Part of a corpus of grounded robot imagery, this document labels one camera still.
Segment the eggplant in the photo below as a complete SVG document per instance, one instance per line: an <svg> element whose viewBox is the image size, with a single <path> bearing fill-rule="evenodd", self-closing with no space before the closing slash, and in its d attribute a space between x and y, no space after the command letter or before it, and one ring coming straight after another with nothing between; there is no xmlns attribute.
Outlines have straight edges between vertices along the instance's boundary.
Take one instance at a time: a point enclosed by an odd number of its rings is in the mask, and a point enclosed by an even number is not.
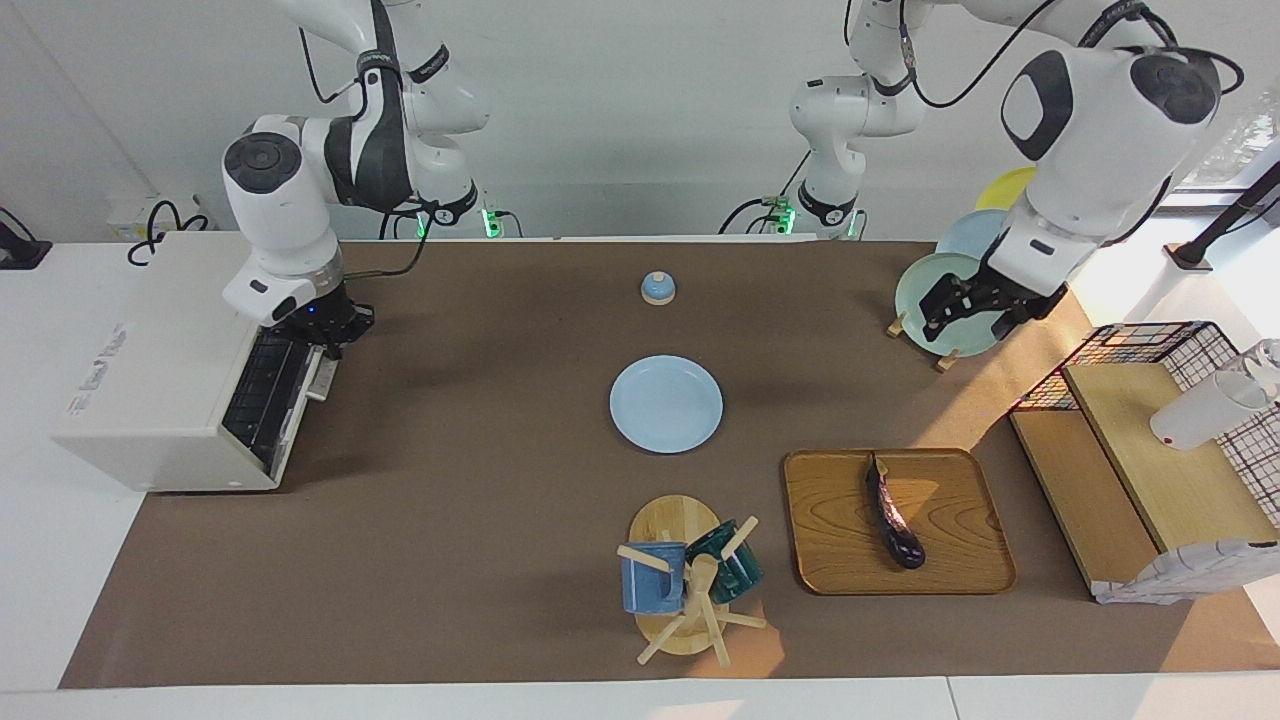
<svg viewBox="0 0 1280 720"><path fill-rule="evenodd" d="M867 497L876 515L876 529L893 561L908 570L915 570L924 565L924 546L897 511L884 482L887 473L884 464L873 452L870 468L867 469Z"/></svg>

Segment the wire basket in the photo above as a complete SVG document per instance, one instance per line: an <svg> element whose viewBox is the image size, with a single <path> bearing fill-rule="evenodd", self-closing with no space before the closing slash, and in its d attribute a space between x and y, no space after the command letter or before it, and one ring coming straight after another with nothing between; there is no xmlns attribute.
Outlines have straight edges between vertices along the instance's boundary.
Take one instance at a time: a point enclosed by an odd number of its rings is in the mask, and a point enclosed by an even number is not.
<svg viewBox="0 0 1280 720"><path fill-rule="evenodd" d="M1213 323L1142 323L1098 328L1052 373L1014 405L1014 411L1079 410L1062 377L1073 365L1158 363L1181 389L1213 374L1239 355ZM1253 498L1280 528L1280 405L1217 438L1228 460Z"/></svg>

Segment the black cable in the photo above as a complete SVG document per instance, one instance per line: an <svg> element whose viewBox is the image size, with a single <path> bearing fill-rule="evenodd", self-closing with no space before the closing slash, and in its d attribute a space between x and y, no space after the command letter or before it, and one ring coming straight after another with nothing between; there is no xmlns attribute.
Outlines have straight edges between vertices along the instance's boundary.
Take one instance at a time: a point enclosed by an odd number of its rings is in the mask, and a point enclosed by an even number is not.
<svg viewBox="0 0 1280 720"><path fill-rule="evenodd" d="M1020 36L1024 31L1027 31L1027 28L1032 24L1032 22L1037 17L1039 17L1041 13L1047 10L1048 6L1052 5L1053 3L1057 3L1057 0L1044 0L1034 10L1032 10L1032 14L1027 15L1027 18L1014 29L1012 35L1009 36L1009 40L1005 40L1005 44L1000 46L1000 50L997 50L996 54L991 56L991 60L987 61L987 64L982 68L982 70L977 74L977 77L973 78L973 82L969 83L969 87L965 87L960 92L960 95L956 95L955 97L947 100L946 102L936 102L931 100L928 96L925 96L924 91L920 90L920 81L918 73L915 72L914 50L911 50L911 35L906 29L906 0L899 0L897 29L899 33L901 33L902 36L902 58L906 61L906 77L908 79L910 79L911 87L915 90L915 94L920 96L920 100L925 105L928 105L929 108L937 108L940 110L960 102L961 100L968 97L970 92L973 92L973 88L978 87L978 83L980 83L982 79L987 77L987 73L991 72L991 68L996 67L996 63L1005 55L1005 53L1014 44L1014 41L1018 40L1018 36Z"/></svg>
<svg viewBox="0 0 1280 720"><path fill-rule="evenodd" d="M27 233L27 237L29 237L32 242L40 242L36 240L36 233L31 232L31 228L28 228L22 220L19 220L18 215L10 213L8 208L0 208L0 213L9 215L10 220L18 223L18 227L22 228L22 232Z"/></svg>
<svg viewBox="0 0 1280 720"><path fill-rule="evenodd" d="M1146 223L1147 220L1149 220L1151 217L1156 214L1156 209L1160 208L1160 204L1165 201L1165 193L1169 191L1169 184L1171 182L1174 182L1174 176L1166 177L1165 182L1160 183L1160 190L1156 191L1156 199L1151 201L1151 205L1147 206L1147 211L1144 211L1142 214L1142 217L1138 218L1138 222L1134 223L1133 227L1129 228L1124 234L1121 234L1120 237L1117 237L1115 240L1108 240L1102 246L1103 247L1111 247L1112 245L1120 245L1121 242L1124 242L1124 241L1129 240L1130 237L1133 237L1133 233L1138 232L1138 228L1140 228L1143 225L1143 223Z"/></svg>
<svg viewBox="0 0 1280 720"><path fill-rule="evenodd" d="M298 37L302 40L302 56L307 59L307 74L311 76L311 90L316 91L316 100L319 100L324 105L328 105L334 100L337 100L338 97L340 97L342 94L346 92L348 87L355 85L356 81L351 81L349 83L347 83L347 87L343 87L338 92L334 92L333 95L325 97L325 95L320 92L320 83L316 81L315 65L311 64L311 47L307 45L307 31L298 28Z"/></svg>
<svg viewBox="0 0 1280 720"><path fill-rule="evenodd" d="M160 245L161 241L164 241L164 233L156 234L155 232L156 218L160 217L160 210L164 210L165 208L168 208L169 211L173 213L173 225L179 231L188 231L196 223L200 223L200 227L196 229L202 231L209 227L209 218L206 218L205 215L192 215L189 219L183 220L182 215L178 214L177 205L174 205L169 200L161 200L156 202L154 208L151 208L151 214L147 215L147 238L129 247L129 252L125 255L125 259L129 261L131 265L136 268L146 268L150 264L150 261L143 263L138 260L136 256L137 252L143 247L151 251L151 256L155 256L156 246Z"/></svg>
<svg viewBox="0 0 1280 720"><path fill-rule="evenodd" d="M716 234L724 234L724 231L728 229L730 223L732 223L735 218L741 215L748 208L754 208L756 205L764 205L764 199L756 197L755 200L748 200L746 202L739 205L732 213L728 214L728 218L724 218L724 224L721 225L719 232Z"/></svg>
<svg viewBox="0 0 1280 720"><path fill-rule="evenodd" d="M365 117L365 110L369 110L369 86L365 85L365 79L360 79L360 111L352 115L351 120L356 122Z"/></svg>
<svg viewBox="0 0 1280 720"><path fill-rule="evenodd" d="M845 47L849 47L849 18L854 14L854 0L845 4Z"/></svg>
<svg viewBox="0 0 1280 720"><path fill-rule="evenodd" d="M760 233L764 233L764 227L769 224L769 220L772 219L773 215L760 215L759 218L751 220L751 224L746 225L746 234L751 234L751 228L755 227L755 223L760 223Z"/></svg>
<svg viewBox="0 0 1280 720"><path fill-rule="evenodd" d="M1174 35L1174 28L1169 27L1165 18L1161 18L1148 8L1142 12L1142 19L1152 26L1152 29L1156 31L1156 35L1160 36L1160 41L1165 46L1178 45L1178 36Z"/></svg>
<svg viewBox="0 0 1280 720"><path fill-rule="evenodd" d="M1219 63L1226 65L1233 73L1235 73L1235 82L1233 82L1229 87L1226 87L1222 91L1222 95L1230 95L1236 90L1240 90L1240 87L1244 85L1244 68L1242 68L1239 63L1228 58L1226 55L1222 55L1221 53L1215 53L1212 50L1202 50L1199 47L1184 47L1181 45L1170 45L1167 50L1181 53L1184 55L1203 55L1210 60L1217 60Z"/></svg>
<svg viewBox="0 0 1280 720"><path fill-rule="evenodd" d="M787 184L782 186L782 192L780 192L778 195L781 195L782 197L787 196L787 191L791 190L791 183L794 183L796 178L800 177L800 169L804 168L804 164L809 161L810 155L813 155L812 149L804 154L804 158L800 159L800 164L796 165L795 172L791 173L790 178L787 178Z"/></svg>
<svg viewBox="0 0 1280 720"><path fill-rule="evenodd" d="M1233 232L1235 232L1235 231L1243 231L1244 228L1247 228L1247 227L1252 225L1253 223L1256 223L1256 222L1261 220L1261 219L1262 219L1262 215L1266 215L1267 213L1270 213L1270 211L1271 211L1271 209L1272 209L1272 208L1275 208L1277 202L1280 202L1280 195L1277 195L1277 196L1275 197L1275 200L1272 200L1271 202L1267 202L1267 206L1266 206L1266 208L1263 208L1262 210L1260 210L1257 215L1253 215L1253 218L1251 218L1251 219L1248 219L1248 220L1245 220L1245 222L1243 222L1243 223L1240 223L1240 224L1235 225L1235 227L1234 227L1234 228L1231 228L1231 229L1228 229L1228 231L1222 231L1222 234L1231 234L1231 233L1233 233Z"/></svg>
<svg viewBox="0 0 1280 720"><path fill-rule="evenodd" d="M390 213L383 215L383 232L381 232L381 234L379 234L379 240L383 240L383 237L385 236L385 233L387 233L387 223L388 223L388 220L392 217L393 215ZM403 220L404 218L407 218L410 215L396 214L394 217L396 217L396 222L398 223L399 220ZM426 217L426 224L422 225L422 232L421 232L421 234L417 238L417 250L413 251L413 259L408 261L408 265L404 265L403 268L401 268L398 270L364 270L364 272L360 272L360 273L351 273L351 274L348 274L346 277L346 279L348 279L348 281L358 281L358 279L365 279L365 278L394 278L394 277L399 277L399 275L407 274L410 270L412 270L415 266L417 266L417 260L422 256L422 249L426 247L426 236L428 236L428 233L431 232L431 220L433 220L431 215L428 215ZM396 225L392 225L392 233L393 234L396 233Z"/></svg>
<svg viewBox="0 0 1280 720"><path fill-rule="evenodd" d="M520 223L520 215L512 213L511 210L498 210L497 213L493 214L493 217L495 217L495 218L511 218L511 219L516 220L516 232L520 233L520 237L525 237L525 225L522 225Z"/></svg>

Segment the light blue plate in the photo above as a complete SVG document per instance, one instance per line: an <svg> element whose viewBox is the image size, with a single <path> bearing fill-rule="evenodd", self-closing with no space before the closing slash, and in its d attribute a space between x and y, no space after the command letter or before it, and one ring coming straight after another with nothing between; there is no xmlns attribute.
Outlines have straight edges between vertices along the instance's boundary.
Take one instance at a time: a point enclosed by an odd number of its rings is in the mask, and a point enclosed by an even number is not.
<svg viewBox="0 0 1280 720"><path fill-rule="evenodd" d="M955 252L982 260L1005 227L1006 210L974 210L947 228L934 252Z"/></svg>
<svg viewBox="0 0 1280 720"><path fill-rule="evenodd" d="M897 281L897 295L893 305L897 311L905 314L902 329L906 337L924 350L946 357L952 350L960 357L970 357L986 352L995 347L996 336L991 332L991 325L1000 319L1002 310L978 313L969 318L956 320L942 331L942 334L933 342L924 338L924 313L920 311L920 301L933 290L933 286L948 273L959 278L972 278L978 272L978 260L955 252L941 252L925 255L916 260L902 273Z"/></svg>
<svg viewBox="0 0 1280 720"><path fill-rule="evenodd" d="M654 355L636 360L613 380L609 413L628 441L650 452L675 455L716 434L724 398L716 378L698 363Z"/></svg>

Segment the wooden tray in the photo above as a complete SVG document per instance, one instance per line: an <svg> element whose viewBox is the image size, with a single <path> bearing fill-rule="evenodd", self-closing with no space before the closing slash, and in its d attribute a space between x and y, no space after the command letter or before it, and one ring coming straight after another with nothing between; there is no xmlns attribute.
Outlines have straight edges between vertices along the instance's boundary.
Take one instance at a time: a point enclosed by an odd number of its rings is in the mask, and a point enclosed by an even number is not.
<svg viewBox="0 0 1280 720"><path fill-rule="evenodd" d="M888 488L924 546L904 570L872 524L869 450L792 452L783 461L800 579L818 594L995 594L1016 570L982 468L963 450L877 450Z"/></svg>

